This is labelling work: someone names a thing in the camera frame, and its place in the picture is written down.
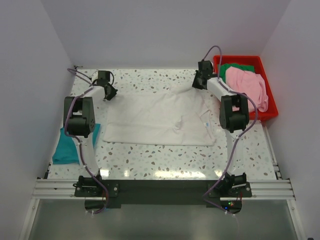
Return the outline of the white t shirt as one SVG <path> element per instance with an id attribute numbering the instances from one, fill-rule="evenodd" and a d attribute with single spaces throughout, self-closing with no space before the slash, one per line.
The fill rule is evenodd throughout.
<path id="1" fill-rule="evenodd" d="M 117 95 L 107 108 L 105 142 L 212 146 L 211 110 L 198 89 L 178 85 L 155 93 Z"/>

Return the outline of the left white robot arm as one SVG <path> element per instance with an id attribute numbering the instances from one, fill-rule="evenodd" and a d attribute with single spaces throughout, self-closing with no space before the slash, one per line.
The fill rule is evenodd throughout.
<path id="1" fill-rule="evenodd" d="M 88 89 L 83 93 L 64 99 L 63 128 L 64 134 L 75 144 L 78 161 L 84 171 L 82 176 L 93 178 L 87 182 L 86 191 L 92 196 L 99 196 L 104 184 L 98 180 L 100 169 L 93 144 L 96 128 L 94 104 L 112 100 L 118 90 L 114 87 L 115 76 L 108 70 L 99 70 L 96 78 L 88 78 L 87 82 Z"/>

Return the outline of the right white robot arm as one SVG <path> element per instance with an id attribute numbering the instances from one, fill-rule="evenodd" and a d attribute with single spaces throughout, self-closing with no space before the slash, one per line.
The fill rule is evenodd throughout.
<path id="1" fill-rule="evenodd" d="M 219 124 L 225 132 L 228 158 L 224 176 L 230 178 L 223 183 L 222 189 L 227 196 L 233 197 L 241 190 L 238 181 L 247 180 L 241 138 L 250 120 L 248 99 L 244 94 L 236 93 L 214 74 L 213 65 L 209 60 L 198 62 L 192 87 L 208 90 L 220 101 Z"/>

